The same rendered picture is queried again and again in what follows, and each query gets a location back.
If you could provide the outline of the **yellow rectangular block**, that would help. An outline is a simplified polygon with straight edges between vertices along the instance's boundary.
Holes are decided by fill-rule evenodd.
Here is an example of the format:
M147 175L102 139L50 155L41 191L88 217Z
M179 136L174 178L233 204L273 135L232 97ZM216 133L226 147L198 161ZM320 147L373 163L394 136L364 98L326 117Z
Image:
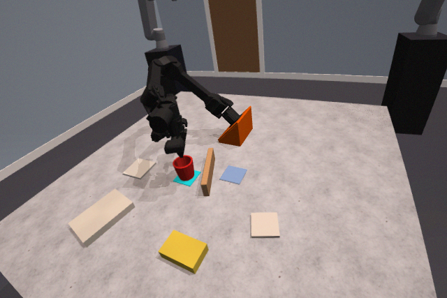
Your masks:
M173 230L158 252L162 258L196 274L208 251L205 242Z

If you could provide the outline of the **red cup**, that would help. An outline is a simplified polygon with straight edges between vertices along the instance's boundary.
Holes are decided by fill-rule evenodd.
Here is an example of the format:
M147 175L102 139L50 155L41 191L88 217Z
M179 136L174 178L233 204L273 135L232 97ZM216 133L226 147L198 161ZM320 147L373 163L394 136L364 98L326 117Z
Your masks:
M173 166L182 181L191 180L194 177L193 159L190 156L177 157Z

